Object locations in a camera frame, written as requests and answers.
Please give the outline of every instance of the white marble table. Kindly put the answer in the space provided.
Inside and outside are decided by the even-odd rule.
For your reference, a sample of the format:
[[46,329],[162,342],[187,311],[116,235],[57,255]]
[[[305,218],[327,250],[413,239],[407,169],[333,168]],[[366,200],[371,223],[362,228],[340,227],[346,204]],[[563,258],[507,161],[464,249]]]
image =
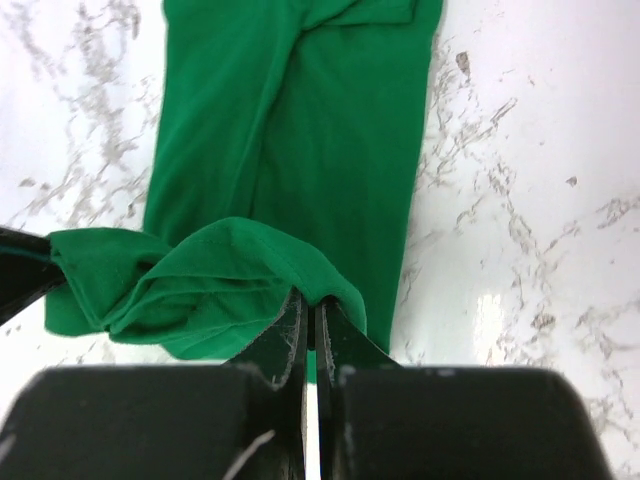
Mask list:
[[[0,0],[0,224],[137,228],[160,0]],[[640,478],[640,2],[449,0],[434,42],[393,354],[564,373]],[[171,362],[0,329],[0,411],[46,365]]]

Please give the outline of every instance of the green fabric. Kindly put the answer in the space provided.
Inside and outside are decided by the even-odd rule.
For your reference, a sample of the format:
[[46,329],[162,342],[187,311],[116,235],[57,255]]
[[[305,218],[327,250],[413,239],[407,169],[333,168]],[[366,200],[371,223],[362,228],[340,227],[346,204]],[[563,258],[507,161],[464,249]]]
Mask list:
[[223,359],[296,286],[388,351],[441,3],[165,0],[146,233],[51,234],[47,328]]

